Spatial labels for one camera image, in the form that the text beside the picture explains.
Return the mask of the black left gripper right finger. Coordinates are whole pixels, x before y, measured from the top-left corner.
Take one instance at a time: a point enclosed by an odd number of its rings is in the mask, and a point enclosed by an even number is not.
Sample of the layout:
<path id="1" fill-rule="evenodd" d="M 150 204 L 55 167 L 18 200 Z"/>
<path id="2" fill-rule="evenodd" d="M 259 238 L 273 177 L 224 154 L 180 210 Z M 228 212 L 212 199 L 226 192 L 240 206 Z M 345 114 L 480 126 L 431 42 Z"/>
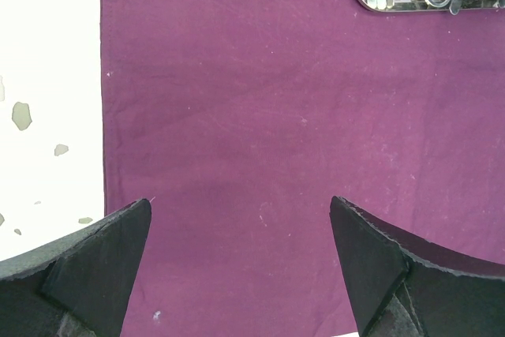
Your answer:
<path id="1" fill-rule="evenodd" d="M 502 336 L 504 266 L 396 227 L 342 197 L 330 219 L 360 336 Z"/>

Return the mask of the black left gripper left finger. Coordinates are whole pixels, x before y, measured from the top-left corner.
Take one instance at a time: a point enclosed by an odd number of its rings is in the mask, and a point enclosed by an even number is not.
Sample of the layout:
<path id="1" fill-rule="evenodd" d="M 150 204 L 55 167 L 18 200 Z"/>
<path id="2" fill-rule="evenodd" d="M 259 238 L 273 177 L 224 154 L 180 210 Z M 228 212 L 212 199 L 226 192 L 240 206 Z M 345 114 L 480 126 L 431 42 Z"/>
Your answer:
<path id="1" fill-rule="evenodd" d="M 1 262 L 3 336 L 119 336 L 152 220 L 135 201 Z"/>

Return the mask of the purple surgical cloth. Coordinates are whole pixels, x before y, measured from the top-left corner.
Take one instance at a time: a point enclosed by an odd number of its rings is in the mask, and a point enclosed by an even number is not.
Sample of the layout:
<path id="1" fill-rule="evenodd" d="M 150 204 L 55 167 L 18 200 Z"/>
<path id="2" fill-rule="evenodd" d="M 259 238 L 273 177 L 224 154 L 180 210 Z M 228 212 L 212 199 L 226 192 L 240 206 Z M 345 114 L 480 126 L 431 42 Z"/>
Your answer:
<path id="1" fill-rule="evenodd" d="M 107 210 L 152 221 L 124 336 L 355 330 L 345 197 L 504 261 L 504 12 L 102 0 Z"/>

